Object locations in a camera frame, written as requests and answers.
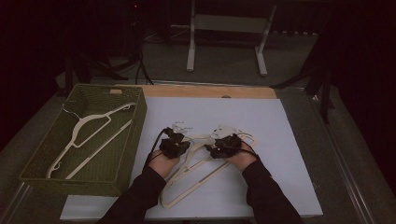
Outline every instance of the metal leg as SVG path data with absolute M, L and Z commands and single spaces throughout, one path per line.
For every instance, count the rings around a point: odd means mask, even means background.
M 187 71 L 192 72 L 194 70 L 195 60 L 195 0 L 191 0 L 191 25 L 190 25 L 190 48 L 189 55 L 187 58 Z
M 265 42 L 267 41 L 268 34 L 270 33 L 271 24 L 275 15 L 276 6 L 273 6 L 271 9 L 271 13 L 268 17 L 267 24 L 265 26 L 265 30 L 262 33 L 262 42 L 258 47 L 255 48 L 256 50 L 256 57 L 257 62 L 259 64 L 260 76 L 266 77 L 267 76 L 267 68 L 265 66 L 264 57 L 262 56 L 262 50 L 264 49 Z

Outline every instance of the hand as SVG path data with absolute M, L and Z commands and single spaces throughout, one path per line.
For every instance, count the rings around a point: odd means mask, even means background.
M 160 150 L 155 150 L 151 155 L 152 161 L 148 163 L 155 172 L 163 178 L 170 175 L 172 169 L 178 164 L 180 158 L 169 159 L 163 155 Z
M 251 148 L 244 142 L 242 142 L 242 149 L 253 152 Z M 239 152 L 230 158 L 224 159 L 229 163 L 232 163 L 239 171 L 244 171 L 251 163 L 257 160 L 253 155 L 246 152 Z

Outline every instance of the black sleeve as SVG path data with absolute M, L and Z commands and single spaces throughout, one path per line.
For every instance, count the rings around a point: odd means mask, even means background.
M 151 167 L 146 167 L 97 223 L 141 223 L 146 211 L 157 205 L 165 180 Z
M 247 181 L 247 204 L 253 208 L 257 223 L 303 223 L 260 160 L 251 163 L 242 175 Z

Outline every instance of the person's right hand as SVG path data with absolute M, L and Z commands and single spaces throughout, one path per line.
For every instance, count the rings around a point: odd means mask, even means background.
M 251 148 L 244 142 L 242 142 L 241 148 L 253 152 L 253 150 L 251 150 Z M 236 166 L 236 168 L 238 168 L 238 170 L 242 172 L 245 170 L 245 168 L 247 168 L 251 163 L 253 163 L 257 159 L 250 153 L 241 151 L 233 155 L 232 157 L 226 158 L 224 160 L 226 160 L 229 163 L 232 163 L 234 166 Z

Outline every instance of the dark background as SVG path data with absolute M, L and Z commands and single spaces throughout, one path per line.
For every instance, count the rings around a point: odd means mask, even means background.
M 250 4 L 237 10 L 220 7 L 231 6 L 233 2 L 206 1 L 199 9 L 225 15 L 262 13 L 260 7 Z M 396 192 L 395 9 L 391 1 L 379 0 L 343 4 L 282 1 L 272 26 L 272 32 L 289 35 L 319 34 L 310 58 L 330 65 L 332 84 L 339 88 L 393 192 Z M 108 55 L 134 54 L 136 43 L 122 40 L 128 35 L 128 39 L 138 41 L 139 34 L 136 30 L 121 31 L 134 21 L 140 22 L 143 30 L 156 29 L 167 38 L 169 24 L 189 24 L 190 3 L 184 0 L 1 1 L 0 94 L 5 100 L 1 110 L 0 148 L 58 91 L 55 77 L 64 71 L 65 58 L 75 49 L 103 62 Z M 120 39 L 108 38 L 110 33 L 120 33 Z

